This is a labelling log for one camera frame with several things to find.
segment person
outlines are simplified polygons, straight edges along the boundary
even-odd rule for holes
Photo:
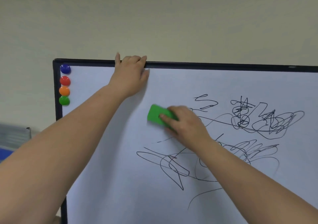
[[[109,84],[0,164],[0,224],[52,223],[119,105],[146,84],[147,57],[115,57]],[[169,133],[206,164],[248,223],[318,223],[318,210],[214,141],[185,106],[161,115]]]

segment whiteboard surface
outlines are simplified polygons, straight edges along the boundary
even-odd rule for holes
[[[63,116],[114,71],[71,68]],[[147,123],[154,103],[192,108],[212,138],[317,208],[317,76],[151,69],[146,89],[123,102],[67,194],[68,223],[246,223],[204,163]]]

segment forearm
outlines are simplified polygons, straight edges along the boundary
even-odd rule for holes
[[[6,223],[53,218],[123,100],[108,86],[100,89],[2,162],[0,223],[5,216],[17,217]]]
[[[313,206],[214,140],[197,154],[248,223],[317,223]]]

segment person's left hand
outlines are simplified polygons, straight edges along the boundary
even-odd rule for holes
[[[115,72],[112,75],[109,86],[112,86],[127,98],[139,92],[146,84],[149,70],[144,70],[147,56],[124,57],[120,61],[120,54],[115,57]]]

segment round magnet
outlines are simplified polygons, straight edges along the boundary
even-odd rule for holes
[[[70,89],[67,86],[61,86],[58,91],[62,96],[70,95]]]
[[[63,64],[60,66],[60,70],[64,74],[69,74],[71,72],[71,68],[68,64]]]
[[[70,100],[66,96],[61,96],[58,101],[61,105],[69,105],[70,104]]]
[[[69,86],[71,84],[71,80],[67,76],[62,76],[60,78],[60,83],[64,86]]]

